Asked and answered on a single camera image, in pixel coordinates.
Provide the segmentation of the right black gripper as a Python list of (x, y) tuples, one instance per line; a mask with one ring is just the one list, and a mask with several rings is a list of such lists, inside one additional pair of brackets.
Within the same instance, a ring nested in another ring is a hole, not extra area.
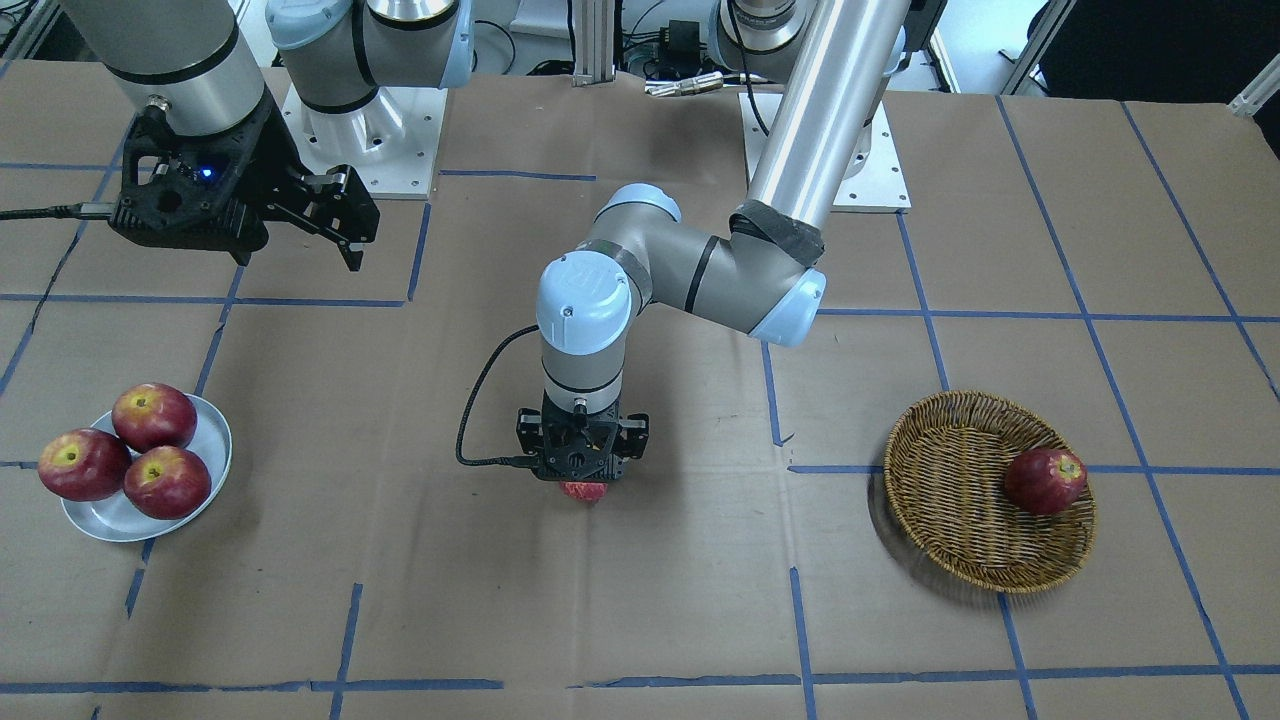
[(355, 167), (332, 167), (324, 174), (285, 174), (269, 188), (264, 222), (280, 222), (330, 240), (349, 272), (364, 264), (364, 247), (376, 238), (378, 204)]

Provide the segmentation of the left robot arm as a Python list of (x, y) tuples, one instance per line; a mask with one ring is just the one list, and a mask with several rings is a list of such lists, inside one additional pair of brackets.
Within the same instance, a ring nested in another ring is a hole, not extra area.
[(548, 410), (595, 418), (618, 407), (630, 337), (652, 305), (783, 347), (817, 318), (824, 227), (902, 54), (909, 5), (724, 9), (721, 47), (782, 88), (744, 195), (713, 231), (657, 184), (621, 186), (584, 240), (550, 260), (536, 301)]

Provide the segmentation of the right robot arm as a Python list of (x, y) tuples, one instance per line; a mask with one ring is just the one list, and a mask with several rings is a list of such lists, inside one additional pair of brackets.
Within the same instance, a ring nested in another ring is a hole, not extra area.
[(61, 6), (136, 109), (108, 224), (239, 265), (284, 222), (358, 270), (380, 222), (360, 168), (410, 146), (390, 88), (454, 88), (472, 69), (470, 1), (270, 1), (301, 104), (293, 135), (228, 3)]

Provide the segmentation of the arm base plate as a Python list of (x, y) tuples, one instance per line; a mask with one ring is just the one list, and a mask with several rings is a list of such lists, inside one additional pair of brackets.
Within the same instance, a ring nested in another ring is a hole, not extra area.
[[(755, 176), (756, 165), (765, 147), (751, 102), (746, 92), (739, 95), (742, 119), (742, 140), (748, 179)], [(844, 179), (832, 202), (832, 211), (841, 213), (900, 213), (911, 208), (910, 191), (899, 160), (893, 132), (883, 104), (873, 115), (870, 127), (864, 129), (851, 155)]]
[(351, 165), (374, 199), (426, 200), (448, 96), (445, 88), (384, 87), (364, 108), (325, 114), (292, 88), (282, 113), (311, 170)]

